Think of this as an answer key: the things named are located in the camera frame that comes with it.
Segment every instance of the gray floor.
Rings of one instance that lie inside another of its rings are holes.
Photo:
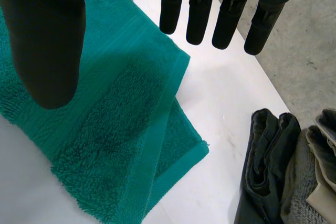
[[[244,38],[257,2],[248,0],[239,22]],[[290,0],[257,59],[302,127],[336,108],[336,0]]]

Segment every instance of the black glove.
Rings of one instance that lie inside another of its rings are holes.
[[[228,47],[247,0],[223,0],[212,39],[218,49]],[[277,21],[284,4],[289,0],[259,0],[252,26],[245,42],[245,51],[251,55],[261,52]],[[182,0],[162,0],[160,30],[172,34],[177,25]],[[186,39],[198,45],[204,37],[212,0],[190,0]]]

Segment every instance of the towel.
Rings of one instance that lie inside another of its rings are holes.
[[[1,14],[0,113],[83,211],[101,223],[140,223],[208,153],[175,99],[189,57],[131,0],[86,0],[86,13],[78,89],[56,110],[24,89]]]
[[[328,224],[306,201],[317,185],[315,177],[315,157],[310,151],[306,139],[307,129],[301,131],[295,153],[292,157],[293,165],[289,166],[285,187],[293,188],[284,191],[281,217],[284,224]]]

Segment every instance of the white surface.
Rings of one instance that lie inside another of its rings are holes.
[[[159,23],[160,0],[134,0]],[[219,10],[213,8],[204,41],[185,40],[188,0],[171,38],[191,56],[177,94],[184,112],[210,144],[210,153],[157,204],[144,224],[233,223],[249,136],[250,116],[267,107],[275,115],[288,111],[257,60],[243,50],[236,32],[228,49],[211,45]],[[50,173],[50,164],[16,126],[0,117],[0,223],[91,224]]]

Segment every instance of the fabric pile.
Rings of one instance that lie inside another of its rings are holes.
[[[140,223],[208,153],[175,99],[189,56],[133,1],[86,2],[78,89],[56,110],[39,107],[19,80],[0,13],[0,113],[83,211],[101,223]]]
[[[300,131],[296,118],[252,115],[235,224],[336,223],[336,110]]]

